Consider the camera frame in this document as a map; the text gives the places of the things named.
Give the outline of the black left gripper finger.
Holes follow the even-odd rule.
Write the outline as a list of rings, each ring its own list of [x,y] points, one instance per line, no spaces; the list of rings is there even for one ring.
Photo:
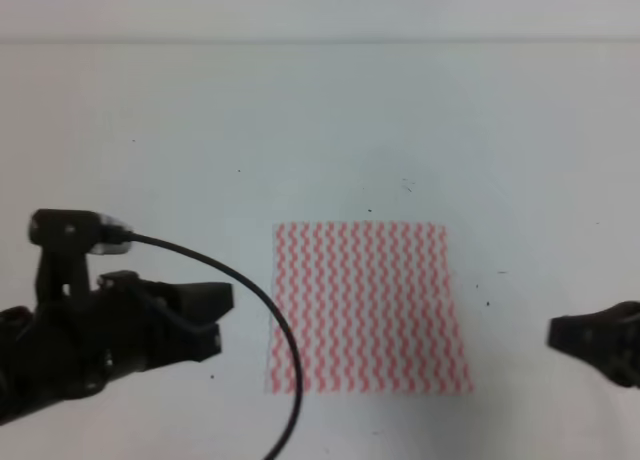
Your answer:
[[[162,368],[181,362],[203,362],[222,350],[217,323],[201,328],[163,324],[153,334],[149,347],[149,367]]]
[[[196,327],[216,324],[234,308],[233,286],[209,282],[174,286],[179,315]]]

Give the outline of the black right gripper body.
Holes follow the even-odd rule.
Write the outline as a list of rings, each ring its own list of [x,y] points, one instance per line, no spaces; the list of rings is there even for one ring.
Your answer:
[[[639,388],[639,302],[624,301],[597,313],[596,369],[623,388]]]

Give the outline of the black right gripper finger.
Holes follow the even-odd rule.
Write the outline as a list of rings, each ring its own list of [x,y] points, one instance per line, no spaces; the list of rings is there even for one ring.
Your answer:
[[[611,363],[614,359],[620,359],[623,353],[619,340],[622,318],[620,307],[552,318],[546,345],[585,363]]]

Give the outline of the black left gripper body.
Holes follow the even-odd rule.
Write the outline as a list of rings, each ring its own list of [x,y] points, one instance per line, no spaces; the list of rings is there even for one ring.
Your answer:
[[[184,361],[181,284],[103,276],[88,298],[1,313],[1,407],[40,410],[101,392],[136,372]]]

